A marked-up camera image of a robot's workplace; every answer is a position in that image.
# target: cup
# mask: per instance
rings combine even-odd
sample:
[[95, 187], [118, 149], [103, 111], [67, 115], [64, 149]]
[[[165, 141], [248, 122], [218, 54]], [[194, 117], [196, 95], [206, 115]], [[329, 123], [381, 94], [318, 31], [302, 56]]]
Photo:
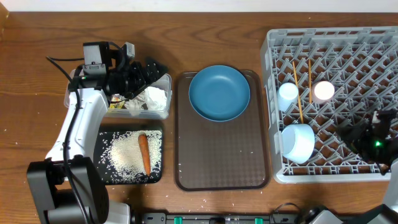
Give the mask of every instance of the cup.
[[283, 156], [297, 164], [307, 161], [315, 146], [315, 135], [307, 124], [291, 124], [282, 131]]
[[292, 103], [297, 101], [299, 89], [293, 83], [282, 84], [277, 92], [279, 110], [286, 112]]
[[335, 86], [328, 81], [321, 81], [314, 84], [311, 88], [312, 101], [314, 103], [326, 103], [335, 94]]

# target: clear plastic container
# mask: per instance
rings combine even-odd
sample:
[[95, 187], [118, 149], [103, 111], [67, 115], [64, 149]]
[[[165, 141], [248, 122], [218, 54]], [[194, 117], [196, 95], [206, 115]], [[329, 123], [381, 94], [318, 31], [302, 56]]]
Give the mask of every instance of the clear plastic container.
[[[172, 99], [172, 77], [169, 74], [165, 74], [159, 80], [154, 82], [151, 86], [160, 88], [165, 91], [166, 94], [166, 107], [164, 110], [134, 110], [129, 109], [114, 109], [108, 108], [108, 112], [105, 114], [106, 117], [111, 118], [136, 118], [136, 119], [166, 119], [169, 116], [170, 102]], [[63, 104], [69, 107], [69, 92], [68, 87], [65, 93], [65, 99]]]

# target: black tray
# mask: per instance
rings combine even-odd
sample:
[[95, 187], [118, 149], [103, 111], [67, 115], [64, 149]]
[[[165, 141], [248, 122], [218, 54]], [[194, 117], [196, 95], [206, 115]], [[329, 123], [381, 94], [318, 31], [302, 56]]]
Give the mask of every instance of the black tray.
[[[162, 132], [162, 144], [160, 147], [160, 153], [162, 155], [162, 158], [160, 159], [160, 165], [159, 165], [159, 173], [152, 172], [150, 174], [150, 177], [147, 177], [147, 181], [145, 181], [144, 178], [139, 179], [137, 182], [119, 182], [119, 183], [112, 183], [112, 178], [111, 174], [112, 172], [116, 172], [116, 170], [110, 166], [111, 170], [108, 170], [106, 167], [107, 165], [110, 165], [109, 161], [105, 161], [105, 164], [102, 162], [98, 163], [101, 160], [101, 155], [102, 153], [106, 150], [106, 144], [103, 142], [103, 140], [108, 140], [109, 142], [112, 141], [113, 139], [113, 133], [119, 132], [119, 135], [122, 135], [128, 131], [161, 131]], [[153, 184], [156, 183], [162, 178], [162, 166], [163, 166], [163, 144], [164, 144], [164, 132], [161, 126], [148, 126], [148, 125], [106, 125], [106, 126], [101, 126], [98, 131], [97, 135], [97, 140], [95, 142], [95, 148], [94, 148], [94, 166], [96, 167], [99, 176], [102, 179], [102, 182], [105, 185], [119, 185], [119, 184]]]
[[226, 122], [209, 121], [191, 106], [195, 72], [177, 80], [175, 94], [175, 182], [186, 191], [258, 189], [271, 179], [261, 82], [243, 70], [251, 90], [246, 110]]

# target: brown tray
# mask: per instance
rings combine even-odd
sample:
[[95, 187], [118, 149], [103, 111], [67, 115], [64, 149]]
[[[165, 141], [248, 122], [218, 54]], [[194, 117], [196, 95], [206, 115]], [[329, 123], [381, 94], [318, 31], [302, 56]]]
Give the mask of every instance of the brown tray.
[[191, 106], [188, 90], [196, 72], [176, 81], [175, 182], [182, 190], [258, 189], [271, 179], [257, 74], [243, 70], [250, 103], [243, 114], [227, 122], [201, 117]]

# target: carrot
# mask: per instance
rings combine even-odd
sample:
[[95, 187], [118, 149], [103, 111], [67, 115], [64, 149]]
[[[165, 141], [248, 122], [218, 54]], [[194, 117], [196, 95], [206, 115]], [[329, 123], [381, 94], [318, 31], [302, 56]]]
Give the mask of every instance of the carrot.
[[138, 145], [139, 149], [141, 150], [145, 172], [147, 175], [150, 175], [149, 147], [147, 136], [145, 134], [140, 134], [140, 136], [138, 136]]

